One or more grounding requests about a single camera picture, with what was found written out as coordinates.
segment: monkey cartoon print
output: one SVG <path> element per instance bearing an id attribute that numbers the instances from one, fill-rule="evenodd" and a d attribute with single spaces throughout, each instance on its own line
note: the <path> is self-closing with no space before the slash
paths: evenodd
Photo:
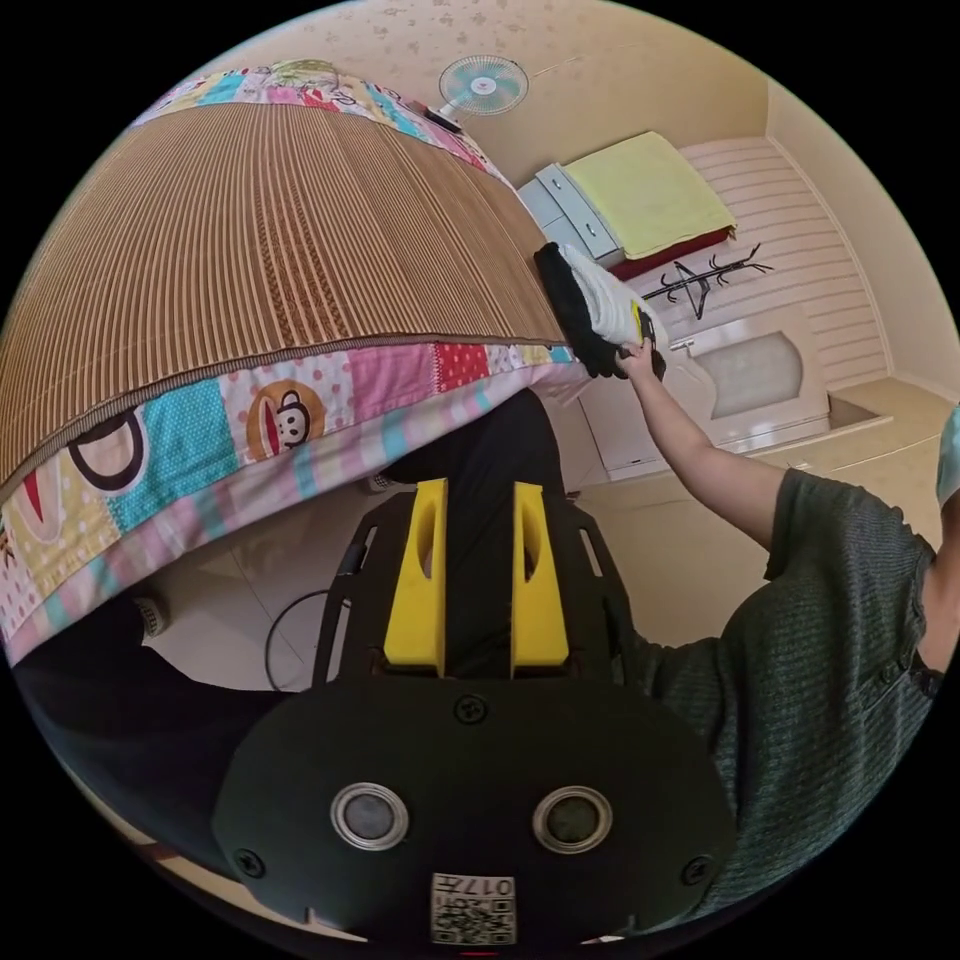
<path id="1" fill-rule="evenodd" d="M 296 380 L 259 390 L 246 417 L 247 445 L 255 460 L 275 457 L 323 436 L 325 410 L 317 394 Z"/>

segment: black pants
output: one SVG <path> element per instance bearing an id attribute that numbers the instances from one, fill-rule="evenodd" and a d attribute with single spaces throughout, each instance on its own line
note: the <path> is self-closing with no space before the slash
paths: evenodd
<path id="1" fill-rule="evenodd" d="M 509 657 L 513 485 L 563 493 L 543 406 L 529 391 L 517 394 L 387 473 L 402 483 L 449 481 L 451 672 L 500 674 Z M 232 876 L 210 830 L 220 784 L 249 730 L 296 694 L 199 683 L 142 639 L 140 614 L 121 596 L 37 648 L 14 676 L 50 746 L 109 807 L 187 859 Z"/>

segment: hand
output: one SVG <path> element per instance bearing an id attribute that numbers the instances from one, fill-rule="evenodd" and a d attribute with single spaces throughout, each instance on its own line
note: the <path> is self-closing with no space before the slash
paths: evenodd
<path id="1" fill-rule="evenodd" d="M 649 338 L 643 343 L 625 343 L 617 350 L 617 366 L 631 379 L 645 379 L 653 372 L 653 344 Z"/>

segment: electric fan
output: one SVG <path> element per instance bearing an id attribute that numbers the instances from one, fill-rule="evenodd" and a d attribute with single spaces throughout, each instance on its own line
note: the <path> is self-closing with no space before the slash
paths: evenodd
<path id="1" fill-rule="evenodd" d="M 481 54 L 451 63 L 440 76 L 440 95 L 446 105 L 425 111 L 428 119 L 442 127 L 460 132 L 454 111 L 493 116 L 506 113 L 526 95 L 529 82 L 520 65 L 505 57 Z"/>

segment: folded clothes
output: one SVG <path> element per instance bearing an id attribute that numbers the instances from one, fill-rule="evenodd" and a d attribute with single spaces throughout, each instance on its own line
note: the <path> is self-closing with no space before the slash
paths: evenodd
<path id="1" fill-rule="evenodd" d="M 660 325 L 653 310 L 622 281 L 570 244 L 548 243 L 534 262 L 560 328 L 591 377 L 625 375 L 617 350 L 625 344 L 656 344 Z M 662 380 L 666 365 L 654 349 L 654 370 Z"/>
<path id="2" fill-rule="evenodd" d="M 642 133 L 564 167 L 628 260 L 737 225 L 703 177 L 658 133 Z"/>

